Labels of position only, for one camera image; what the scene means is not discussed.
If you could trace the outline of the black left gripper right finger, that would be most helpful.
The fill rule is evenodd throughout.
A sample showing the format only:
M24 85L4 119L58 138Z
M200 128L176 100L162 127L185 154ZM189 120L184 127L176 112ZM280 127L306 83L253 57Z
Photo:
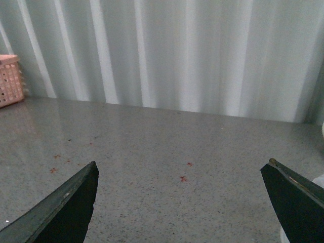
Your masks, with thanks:
M308 180L272 158L260 170L282 242L323 242L323 177Z

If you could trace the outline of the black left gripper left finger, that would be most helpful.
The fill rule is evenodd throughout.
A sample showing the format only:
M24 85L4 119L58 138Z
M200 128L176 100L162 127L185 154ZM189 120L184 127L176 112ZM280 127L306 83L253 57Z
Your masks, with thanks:
M94 210L99 170L83 167L1 230L1 242L84 242Z

